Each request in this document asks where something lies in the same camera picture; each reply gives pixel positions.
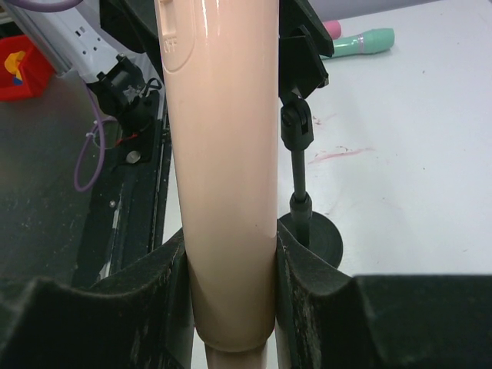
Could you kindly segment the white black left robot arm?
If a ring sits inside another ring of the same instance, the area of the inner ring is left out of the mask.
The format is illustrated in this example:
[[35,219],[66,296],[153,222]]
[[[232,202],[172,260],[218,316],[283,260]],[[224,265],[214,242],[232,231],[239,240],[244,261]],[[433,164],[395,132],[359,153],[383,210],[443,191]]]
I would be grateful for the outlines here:
[[76,8],[80,1],[10,1],[32,12],[48,43],[68,59],[95,94],[99,108],[117,119],[126,134],[154,120],[142,70],[100,35]]

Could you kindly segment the peach toy microphone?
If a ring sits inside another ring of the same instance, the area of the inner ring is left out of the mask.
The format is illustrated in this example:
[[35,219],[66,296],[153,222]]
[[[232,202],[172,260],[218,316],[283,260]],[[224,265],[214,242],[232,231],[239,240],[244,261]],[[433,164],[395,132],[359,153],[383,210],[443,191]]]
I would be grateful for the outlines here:
[[157,1],[195,329],[210,368],[263,368],[274,330],[276,1]]

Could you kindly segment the pink toy microphone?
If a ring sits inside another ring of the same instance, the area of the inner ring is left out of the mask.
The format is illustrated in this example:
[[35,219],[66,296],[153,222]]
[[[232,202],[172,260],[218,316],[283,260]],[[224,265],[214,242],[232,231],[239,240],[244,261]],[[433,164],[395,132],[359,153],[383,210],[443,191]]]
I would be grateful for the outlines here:
[[338,20],[323,22],[324,27],[333,39],[338,39],[341,37],[341,23]]

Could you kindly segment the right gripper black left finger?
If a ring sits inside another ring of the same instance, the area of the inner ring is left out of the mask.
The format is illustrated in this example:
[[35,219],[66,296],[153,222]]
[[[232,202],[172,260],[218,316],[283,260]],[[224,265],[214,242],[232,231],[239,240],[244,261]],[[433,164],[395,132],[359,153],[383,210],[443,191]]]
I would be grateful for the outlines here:
[[181,232],[88,289],[1,281],[3,368],[188,368],[191,351]]

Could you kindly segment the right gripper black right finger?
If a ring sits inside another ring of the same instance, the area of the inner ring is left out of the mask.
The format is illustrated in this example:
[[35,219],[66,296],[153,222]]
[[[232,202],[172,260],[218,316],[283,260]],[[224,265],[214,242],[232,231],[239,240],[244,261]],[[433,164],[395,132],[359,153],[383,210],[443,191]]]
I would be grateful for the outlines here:
[[281,368],[489,368],[488,275],[347,276],[277,236]]

